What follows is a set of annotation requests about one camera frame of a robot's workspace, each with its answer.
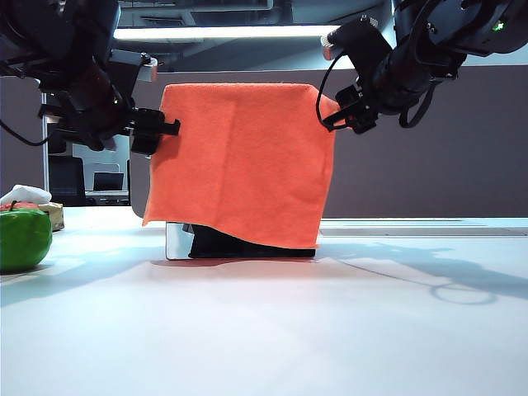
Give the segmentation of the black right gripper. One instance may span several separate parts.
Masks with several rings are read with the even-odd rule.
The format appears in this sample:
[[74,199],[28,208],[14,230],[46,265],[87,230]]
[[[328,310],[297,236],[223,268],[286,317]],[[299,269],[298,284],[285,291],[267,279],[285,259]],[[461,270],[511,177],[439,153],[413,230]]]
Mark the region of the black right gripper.
[[409,40],[395,49],[385,40],[346,46],[342,53],[358,74],[356,85],[337,93],[340,110],[322,119],[322,125],[330,132],[349,128],[364,134],[383,114],[397,115],[403,128],[416,126],[431,105],[434,82],[429,68],[417,61],[415,49]]

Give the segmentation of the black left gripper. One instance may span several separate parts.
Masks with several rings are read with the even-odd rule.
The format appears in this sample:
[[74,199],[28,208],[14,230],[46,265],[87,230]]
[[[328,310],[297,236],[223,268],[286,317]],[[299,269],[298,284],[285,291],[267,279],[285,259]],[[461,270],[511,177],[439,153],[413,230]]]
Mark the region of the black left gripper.
[[[43,92],[53,95],[59,103],[59,115],[78,138],[94,151],[107,148],[116,134],[121,134],[129,122],[132,91],[137,79],[137,68],[127,64],[110,63],[104,70],[95,61],[78,70],[40,82]],[[158,110],[134,110],[132,153],[151,156],[156,153],[159,134],[177,136],[181,123],[165,121]]]

